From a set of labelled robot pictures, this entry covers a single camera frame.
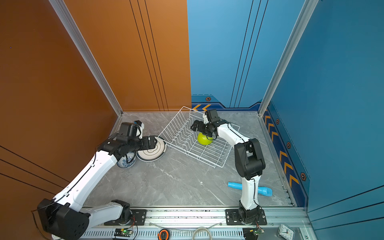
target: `white alarm clock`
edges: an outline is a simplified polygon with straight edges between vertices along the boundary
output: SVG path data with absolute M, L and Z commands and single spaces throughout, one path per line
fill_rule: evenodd
M 293 240 L 294 234 L 295 232 L 285 224 L 281 224 L 277 232 L 277 235 L 285 240 Z

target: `dish rack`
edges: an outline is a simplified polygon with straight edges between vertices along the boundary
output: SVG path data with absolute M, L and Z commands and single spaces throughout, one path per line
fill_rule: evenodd
M 203 121 L 203 114 L 191 108 L 182 107 L 159 134 L 159 137 L 162 137 L 169 147 L 183 152 L 187 156 L 214 168 L 223 167 L 232 146 L 221 137 L 217 137 L 209 145 L 201 145 L 197 141 L 199 132 L 190 129 L 195 120 Z M 240 129 L 238 125 L 231 124 L 231 126 L 237 131 Z

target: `metal post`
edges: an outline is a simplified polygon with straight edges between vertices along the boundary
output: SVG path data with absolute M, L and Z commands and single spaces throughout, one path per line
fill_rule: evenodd
M 301 8 L 299 17 L 296 20 L 295 26 L 291 32 L 291 35 L 288 39 L 288 42 L 285 46 L 283 54 L 281 55 L 280 61 L 277 64 L 275 73 L 272 76 L 271 82 L 268 85 L 268 88 L 263 97 L 263 101 L 259 107 L 259 115 L 263 116 L 264 112 L 272 99 L 273 94 L 277 88 L 277 85 L 280 82 L 281 77 L 284 74 L 285 69 L 293 55 L 293 52 L 296 49 L 297 44 L 300 41 L 301 36 L 312 16 L 313 10 L 317 5 L 318 0 L 306 0 Z
M 71 13 L 69 12 L 67 6 L 63 0 L 49 0 L 56 14 L 59 16 L 60 21 L 64 25 L 68 34 L 72 38 L 72 41 L 75 43 L 80 54 L 83 56 L 84 61 L 91 70 L 93 76 L 95 77 L 97 83 L 100 85 L 105 96 L 107 97 L 109 103 L 113 107 L 113 110 L 118 116 L 121 116 L 123 110 L 116 99 L 115 94 L 113 93 L 111 87 L 109 86 L 107 79 L 103 72 L 101 71 L 96 59 L 94 58 L 91 50 L 89 49 L 85 39 L 83 38 L 79 28 L 77 27 L 74 19 L 72 18 Z

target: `yellow chevron arrow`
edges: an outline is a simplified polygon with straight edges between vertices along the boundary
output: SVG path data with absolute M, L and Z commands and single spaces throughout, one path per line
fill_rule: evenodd
M 204 111 L 206 111 L 206 110 L 207 110 L 207 107 L 209 107 L 209 106 L 211 106 L 211 104 L 208 104 L 207 106 L 203 107 L 202 109 L 203 109 Z
M 274 135 L 279 136 L 279 135 L 277 134 L 277 132 L 272 131 L 272 142 L 273 142 L 273 136 L 274 136 Z
M 272 123 L 268 123 L 268 132 L 270 132 L 271 127 L 274 127 L 274 125 Z
M 192 109 L 197 111 L 197 108 L 200 107 L 200 106 L 201 106 L 201 104 L 198 104 L 198 105 L 196 105 L 196 106 L 195 106 L 194 108 L 192 108 Z
M 289 165 L 287 162 L 284 163 L 284 173 L 287 174 L 287 167 L 293 170 L 292 166 Z
M 286 156 L 286 157 L 288 157 L 287 154 L 286 154 L 285 152 L 280 151 L 280 162 L 281 162 L 281 156 Z
M 267 119 L 267 118 L 271 119 L 270 116 L 265 116 L 265 125 L 266 125 L 266 119 Z
M 292 175 L 289 175 L 289 186 L 292 188 L 292 180 L 297 182 L 297 184 L 300 184 L 299 181 Z

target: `brown wall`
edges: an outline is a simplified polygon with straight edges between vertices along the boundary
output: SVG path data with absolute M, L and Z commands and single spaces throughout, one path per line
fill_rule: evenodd
M 78 174 L 116 114 L 46 0 L 0 1 L 0 79 L 0 145 L 46 169 L 0 148 L 1 239 L 41 239 L 30 210 Z
M 124 111 L 191 106 L 186 0 L 65 3 Z

